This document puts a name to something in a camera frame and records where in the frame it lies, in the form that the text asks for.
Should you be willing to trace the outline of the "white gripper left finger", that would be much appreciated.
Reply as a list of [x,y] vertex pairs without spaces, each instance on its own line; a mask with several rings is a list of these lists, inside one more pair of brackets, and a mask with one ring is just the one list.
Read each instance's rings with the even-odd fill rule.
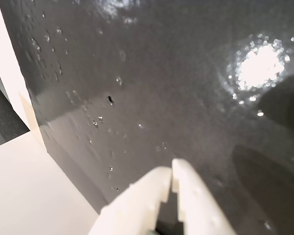
[[156,227],[160,207],[168,201],[172,169],[159,166],[103,207],[90,235],[147,235]]

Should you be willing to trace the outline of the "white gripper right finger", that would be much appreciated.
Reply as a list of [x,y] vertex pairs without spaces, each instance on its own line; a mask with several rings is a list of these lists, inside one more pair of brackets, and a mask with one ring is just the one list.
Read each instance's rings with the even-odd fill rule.
[[172,192],[185,235],[234,235],[236,232],[202,178],[184,159],[172,161]]

